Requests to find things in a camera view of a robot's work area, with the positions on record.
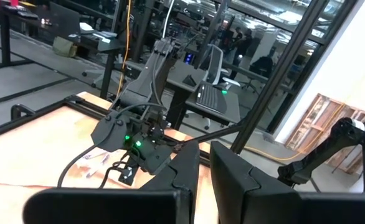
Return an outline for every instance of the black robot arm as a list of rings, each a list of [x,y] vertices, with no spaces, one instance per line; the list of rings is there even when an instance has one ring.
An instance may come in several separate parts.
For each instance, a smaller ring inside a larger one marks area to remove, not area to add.
[[[279,167],[278,180],[290,187],[295,184],[305,184],[319,165],[343,148],[358,144],[363,147],[365,191],[365,125],[351,118],[341,118],[336,122],[331,128],[329,137],[302,160]]]

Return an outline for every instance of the bag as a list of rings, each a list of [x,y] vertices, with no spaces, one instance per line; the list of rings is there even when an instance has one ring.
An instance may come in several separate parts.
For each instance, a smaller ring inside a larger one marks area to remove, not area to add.
[[[69,40],[56,37],[52,44],[52,51],[63,57],[74,57],[76,56],[77,47]]]

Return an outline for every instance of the wooden table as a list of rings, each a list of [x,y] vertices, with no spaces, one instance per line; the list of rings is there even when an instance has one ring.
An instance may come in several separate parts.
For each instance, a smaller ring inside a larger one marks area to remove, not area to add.
[[[109,102],[89,93],[83,92],[79,96],[104,108],[110,106]],[[22,223],[25,201],[40,190],[56,186],[65,165],[92,145],[90,133],[97,122],[63,107],[0,136],[0,224]],[[191,138],[173,129],[167,130],[166,134],[178,140]],[[200,148],[209,152],[210,145],[202,143]],[[87,168],[74,165],[64,186],[98,187],[107,167],[119,161],[123,154],[123,151],[112,153],[107,164],[89,179],[84,177]],[[105,188],[139,188],[153,176],[139,170],[131,187],[115,181],[118,177],[119,173],[112,171]],[[198,182],[195,223],[217,223],[209,168],[200,166]]]

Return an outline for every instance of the desk leg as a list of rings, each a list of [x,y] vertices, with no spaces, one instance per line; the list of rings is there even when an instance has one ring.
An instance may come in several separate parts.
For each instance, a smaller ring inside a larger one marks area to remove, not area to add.
[[[115,52],[108,54],[107,64],[105,65],[105,71],[103,73],[103,80],[101,86],[100,97],[107,99],[110,79],[112,76],[113,63],[115,62]]]
[[[18,60],[11,61],[11,46],[9,43],[9,16],[0,13],[0,35],[1,35],[1,63],[0,68],[25,65],[28,63],[33,63],[31,60]]]
[[[186,114],[185,101],[192,94],[186,90],[174,91],[173,99],[171,100],[170,109],[166,117],[166,121],[171,124],[171,128],[179,130]]]

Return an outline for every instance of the white wall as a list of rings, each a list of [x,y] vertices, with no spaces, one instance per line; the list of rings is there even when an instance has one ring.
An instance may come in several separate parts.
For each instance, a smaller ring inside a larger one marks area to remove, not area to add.
[[[317,93],[365,111],[365,1],[326,51],[274,134],[284,143]]]

